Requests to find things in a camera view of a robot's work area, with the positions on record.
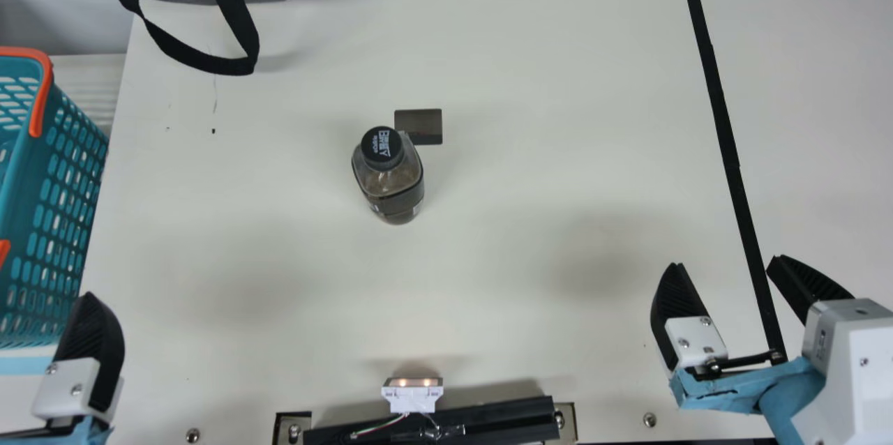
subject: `teal basket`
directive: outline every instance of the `teal basket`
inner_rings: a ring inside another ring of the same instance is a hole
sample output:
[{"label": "teal basket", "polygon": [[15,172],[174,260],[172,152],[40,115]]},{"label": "teal basket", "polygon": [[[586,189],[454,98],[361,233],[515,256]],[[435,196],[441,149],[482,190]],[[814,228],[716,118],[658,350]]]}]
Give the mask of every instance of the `teal basket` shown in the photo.
[{"label": "teal basket", "polygon": [[58,341],[80,291],[108,137],[46,54],[0,47],[0,349]]}]

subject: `bottle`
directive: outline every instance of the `bottle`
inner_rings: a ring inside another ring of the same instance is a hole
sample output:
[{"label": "bottle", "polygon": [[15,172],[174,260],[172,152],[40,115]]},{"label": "bottle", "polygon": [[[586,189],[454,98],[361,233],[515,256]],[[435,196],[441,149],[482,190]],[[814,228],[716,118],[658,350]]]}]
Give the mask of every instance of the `bottle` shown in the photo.
[{"label": "bottle", "polygon": [[425,195],[419,153],[404,131],[377,126],[366,131],[351,159],[369,207],[387,223],[415,218]]}]

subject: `black strap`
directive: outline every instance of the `black strap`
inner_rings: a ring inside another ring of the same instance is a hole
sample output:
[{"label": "black strap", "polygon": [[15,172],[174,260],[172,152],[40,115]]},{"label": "black strap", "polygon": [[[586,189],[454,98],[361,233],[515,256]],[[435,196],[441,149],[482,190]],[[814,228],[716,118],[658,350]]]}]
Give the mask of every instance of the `black strap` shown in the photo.
[{"label": "black strap", "polygon": [[173,35],[163,31],[160,26],[147,20],[146,16],[143,15],[143,10],[140,8],[140,0],[119,1],[121,1],[121,5],[125,9],[143,19],[149,35],[152,36],[160,50],[174,60],[179,61],[179,63],[206,71],[207,73],[220,75],[248,75],[254,73],[257,57],[261,50],[261,42],[245,0],[216,0],[227,25],[230,26],[233,35],[236,36],[239,45],[242,46],[242,49],[245,49],[247,55],[243,58],[221,58],[203,53],[190,45],[184,44],[173,37]]},{"label": "black strap", "polygon": [[735,146],[735,135],[731,128],[731,118],[728,117],[723,82],[721,82],[720,70],[716,64],[714,45],[710,42],[710,31],[707,29],[707,20],[704,16],[704,4],[701,3],[701,0],[688,0],[688,2],[691,26],[695,31],[695,41],[698,42],[701,66],[704,67],[707,94],[710,96],[710,106],[714,111],[716,137],[720,144],[720,155],[723,156],[728,193],[730,193],[731,204],[737,220],[737,231],[740,233],[741,245],[744,247],[744,257],[747,261],[747,269],[750,270],[750,280],[753,283],[753,293],[756,294],[756,305],[760,309],[766,342],[769,344],[769,350],[778,353],[777,356],[772,356],[772,365],[778,365],[778,363],[788,361],[788,353],[784,349],[779,319],[775,314],[775,305],[772,304],[772,290],[769,289],[769,280],[766,278],[765,269],[763,269],[760,244],[756,239],[756,228],[753,226],[753,217],[750,214],[750,206],[747,204],[744,179],[741,178],[741,163]]}]

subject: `black bottle cap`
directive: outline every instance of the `black bottle cap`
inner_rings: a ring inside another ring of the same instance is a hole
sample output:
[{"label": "black bottle cap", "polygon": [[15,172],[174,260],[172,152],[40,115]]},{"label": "black bottle cap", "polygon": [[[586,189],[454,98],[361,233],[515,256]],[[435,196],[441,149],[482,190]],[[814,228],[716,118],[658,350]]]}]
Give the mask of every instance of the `black bottle cap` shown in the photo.
[{"label": "black bottle cap", "polygon": [[403,139],[395,128],[376,126],[363,135],[360,150],[369,168],[386,172],[402,161]]}]

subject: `light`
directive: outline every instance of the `light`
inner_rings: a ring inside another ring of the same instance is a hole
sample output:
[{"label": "light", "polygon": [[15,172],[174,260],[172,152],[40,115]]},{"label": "light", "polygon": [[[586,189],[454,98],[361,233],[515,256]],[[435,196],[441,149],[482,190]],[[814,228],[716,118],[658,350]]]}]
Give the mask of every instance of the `light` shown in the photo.
[{"label": "light", "polygon": [[385,381],[382,397],[390,403],[391,413],[434,412],[434,404],[444,394],[440,377],[392,377]]},{"label": "light", "polygon": [[386,388],[434,388],[443,386],[443,379],[439,377],[392,377],[385,381]]}]

